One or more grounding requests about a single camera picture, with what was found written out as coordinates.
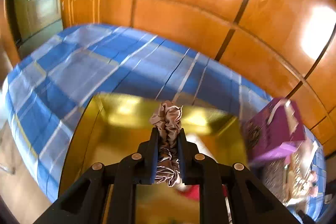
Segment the red christmas stocking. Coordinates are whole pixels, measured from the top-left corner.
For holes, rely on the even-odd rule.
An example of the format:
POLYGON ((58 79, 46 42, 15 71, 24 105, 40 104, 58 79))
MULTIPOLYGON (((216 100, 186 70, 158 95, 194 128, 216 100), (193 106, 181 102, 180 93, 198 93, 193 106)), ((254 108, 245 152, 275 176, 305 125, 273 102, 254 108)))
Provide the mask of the red christmas stocking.
POLYGON ((175 188, 179 194, 188 198, 189 200, 200 200, 200 185, 185 185, 181 183, 176 185, 175 188))

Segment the leopard satin scrunchie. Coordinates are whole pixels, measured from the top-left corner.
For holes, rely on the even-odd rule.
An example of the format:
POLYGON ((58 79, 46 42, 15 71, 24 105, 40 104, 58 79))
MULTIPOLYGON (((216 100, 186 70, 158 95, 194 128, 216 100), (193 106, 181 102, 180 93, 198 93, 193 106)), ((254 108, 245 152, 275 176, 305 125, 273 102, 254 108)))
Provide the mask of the leopard satin scrunchie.
POLYGON ((182 108, 170 101, 162 102, 153 113, 150 123, 158 130, 158 161, 155 175, 157 184, 168 187, 180 183, 177 137, 182 129, 182 108))

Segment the ornate gold tissue box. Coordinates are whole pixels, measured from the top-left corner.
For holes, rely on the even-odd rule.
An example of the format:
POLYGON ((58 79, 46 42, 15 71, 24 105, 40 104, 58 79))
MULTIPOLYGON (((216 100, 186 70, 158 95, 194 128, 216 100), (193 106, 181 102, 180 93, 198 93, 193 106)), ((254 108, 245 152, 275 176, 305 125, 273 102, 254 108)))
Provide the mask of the ornate gold tissue box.
POLYGON ((264 166, 261 180, 283 205, 306 204, 318 196, 318 174, 311 168, 317 150, 317 142, 307 139, 291 155, 264 166))

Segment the purple carton box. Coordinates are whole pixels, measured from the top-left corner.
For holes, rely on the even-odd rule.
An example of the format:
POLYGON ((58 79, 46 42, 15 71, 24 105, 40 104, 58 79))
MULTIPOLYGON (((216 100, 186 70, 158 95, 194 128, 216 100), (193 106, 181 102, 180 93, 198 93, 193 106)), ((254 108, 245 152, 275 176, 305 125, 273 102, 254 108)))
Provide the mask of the purple carton box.
POLYGON ((243 123, 249 165, 262 165, 296 152, 305 141, 305 129, 297 103, 272 99, 261 111, 243 123))

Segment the gold metal tin tray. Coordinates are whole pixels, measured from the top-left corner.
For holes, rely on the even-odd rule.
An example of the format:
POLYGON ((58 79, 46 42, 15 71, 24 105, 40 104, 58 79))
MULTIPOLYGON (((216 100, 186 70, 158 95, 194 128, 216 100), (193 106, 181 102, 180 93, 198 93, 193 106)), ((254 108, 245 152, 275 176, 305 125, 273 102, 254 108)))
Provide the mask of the gold metal tin tray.
MULTIPOLYGON (((59 193, 63 194, 93 163, 110 165, 135 153, 149 140, 150 118, 160 102, 129 94, 100 93, 89 102, 70 142, 59 193)), ((236 115, 197 101, 179 101, 185 134, 195 134, 224 165, 247 164, 247 153, 236 115)), ((199 202, 178 193, 166 183, 139 185, 136 189, 136 223, 198 223, 199 202)))

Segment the blue plaid tablecloth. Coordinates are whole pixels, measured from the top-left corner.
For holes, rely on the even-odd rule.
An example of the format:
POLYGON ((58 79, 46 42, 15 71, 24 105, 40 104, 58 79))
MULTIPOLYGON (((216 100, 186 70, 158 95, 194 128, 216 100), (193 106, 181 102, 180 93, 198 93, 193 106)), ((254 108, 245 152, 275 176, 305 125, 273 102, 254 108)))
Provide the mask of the blue plaid tablecloth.
POLYGON ((207 103, 242 119, 272 99, 228 67, 154 34, 106 24, 67 28, 23 59, 2 87, 15 144, 50 201, 74 130, 99 92, 207 103))

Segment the wooden wardrobe panels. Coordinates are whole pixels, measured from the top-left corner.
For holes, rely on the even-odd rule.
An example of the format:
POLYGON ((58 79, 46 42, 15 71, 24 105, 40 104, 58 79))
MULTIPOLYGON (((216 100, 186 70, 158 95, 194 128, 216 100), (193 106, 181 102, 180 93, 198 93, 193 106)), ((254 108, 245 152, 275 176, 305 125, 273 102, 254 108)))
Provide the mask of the wooden wardrobe panels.
POLYGON ((199 50, 295 100, 335 152, 335 0, 101 0, 100 19, 199 50))

